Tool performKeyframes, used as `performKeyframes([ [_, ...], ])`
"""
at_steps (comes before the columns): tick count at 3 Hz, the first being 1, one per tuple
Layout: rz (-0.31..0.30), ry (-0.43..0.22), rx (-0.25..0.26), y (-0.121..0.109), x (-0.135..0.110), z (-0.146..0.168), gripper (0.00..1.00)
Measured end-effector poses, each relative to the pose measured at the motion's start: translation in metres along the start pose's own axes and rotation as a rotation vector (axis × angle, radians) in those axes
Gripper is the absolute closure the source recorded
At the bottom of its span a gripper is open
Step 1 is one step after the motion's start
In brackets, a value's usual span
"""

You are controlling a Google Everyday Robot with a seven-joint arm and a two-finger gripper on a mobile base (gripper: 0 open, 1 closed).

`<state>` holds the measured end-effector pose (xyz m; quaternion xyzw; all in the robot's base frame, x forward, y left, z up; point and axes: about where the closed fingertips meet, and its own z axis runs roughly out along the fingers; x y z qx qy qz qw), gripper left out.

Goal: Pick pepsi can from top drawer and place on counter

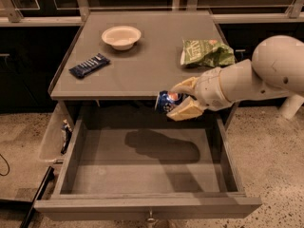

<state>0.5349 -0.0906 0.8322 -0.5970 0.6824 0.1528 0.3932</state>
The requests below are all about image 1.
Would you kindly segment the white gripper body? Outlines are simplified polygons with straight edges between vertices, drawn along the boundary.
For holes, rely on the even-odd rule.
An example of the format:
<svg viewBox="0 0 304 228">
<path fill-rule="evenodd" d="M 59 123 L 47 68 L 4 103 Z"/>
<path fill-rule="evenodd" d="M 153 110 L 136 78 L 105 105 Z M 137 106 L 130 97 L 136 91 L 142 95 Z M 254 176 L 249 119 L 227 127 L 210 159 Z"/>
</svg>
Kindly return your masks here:
<svg viewBox="0 0 304 228">
<path fill-rule="evenodd" d="M 203 72 L 195 83 L 195 98 L 205 108 L 219 111 L 232 106 L 232 103 L 224 96 L 220 83 L 220 67 Z"/>
</svg>

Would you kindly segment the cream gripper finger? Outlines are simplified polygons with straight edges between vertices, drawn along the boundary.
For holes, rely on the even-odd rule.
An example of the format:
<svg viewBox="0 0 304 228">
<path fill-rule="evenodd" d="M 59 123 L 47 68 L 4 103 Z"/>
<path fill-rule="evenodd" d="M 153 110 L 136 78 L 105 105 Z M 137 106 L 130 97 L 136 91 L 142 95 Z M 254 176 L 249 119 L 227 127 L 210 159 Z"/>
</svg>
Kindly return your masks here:
<svg viewBox="0 0 304 228">
<path fill-rule="evenodd" d="M 194 100 L 189 96 L 181 104 L 168 112 L 166 116 L 174 121 L 189 120 L 202 115 L 205 109 L 206 106 L 203 106 L 198 100 Z"/>
<path fill-rule="evenodd" d="M 188 95 L 195 95 L 196 92 L 196 84 L 198 81 L 198 77 L 191 77 L 188 78 L 176 85 L 174 85 L 170 91 L 174 93 L 180 94 L 188 94 Z"/>
</svg>

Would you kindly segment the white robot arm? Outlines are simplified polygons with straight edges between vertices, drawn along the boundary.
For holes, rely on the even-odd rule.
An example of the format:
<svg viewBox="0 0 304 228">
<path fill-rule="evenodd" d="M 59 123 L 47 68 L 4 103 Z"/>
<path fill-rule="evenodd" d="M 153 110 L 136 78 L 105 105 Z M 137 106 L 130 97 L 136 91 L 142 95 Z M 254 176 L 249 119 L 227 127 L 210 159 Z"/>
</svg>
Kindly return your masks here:
<svg viewBox="0 0 304 228">
<path fill-rule="evenodd" d="M 291 119 L 304 104 L 304 43 L 278 35 L 265 39 L 250 60 L 216 67 L 172 87 L 187 98 L 167 116 L 174 121 L 219 111 L 241 101 L 283 97 L 279 113 Z"/>
</svg>

